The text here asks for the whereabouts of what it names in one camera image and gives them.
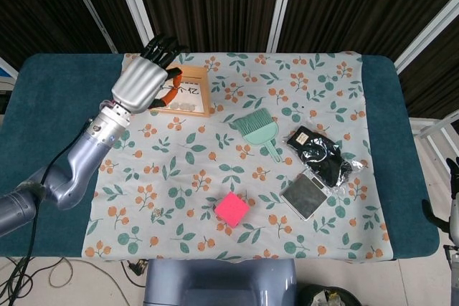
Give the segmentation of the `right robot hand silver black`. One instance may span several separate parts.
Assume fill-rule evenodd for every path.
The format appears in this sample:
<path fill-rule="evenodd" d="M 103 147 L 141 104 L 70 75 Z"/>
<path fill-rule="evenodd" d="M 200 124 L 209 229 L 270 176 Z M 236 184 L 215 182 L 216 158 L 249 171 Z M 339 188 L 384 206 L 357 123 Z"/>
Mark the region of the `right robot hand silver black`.
<path fill-rule="evenodd" d="M 458 157 L 455 160 L 446 158 L 447 167 L 450 170 L 451 207 L 448 221 L 444 221 L 434 215 L 428 200 L 422 200 L 422 212 L 425 218 L 442 232 L 448 234 L 449 239 L 458 247 Z"/>

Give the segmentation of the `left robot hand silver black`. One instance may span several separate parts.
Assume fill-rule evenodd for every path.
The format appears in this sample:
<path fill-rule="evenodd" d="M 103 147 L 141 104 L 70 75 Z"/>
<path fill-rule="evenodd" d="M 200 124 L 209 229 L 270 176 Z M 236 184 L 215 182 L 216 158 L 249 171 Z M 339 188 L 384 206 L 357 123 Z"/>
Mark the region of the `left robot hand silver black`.
<path fill-rule="evenodd" d="M 114 103 L 132 114 L 169 105 L 182 79 L 182 70 L 169 65 L 186 49 L 176 37 L 155 36 L 114 84 Z"/>

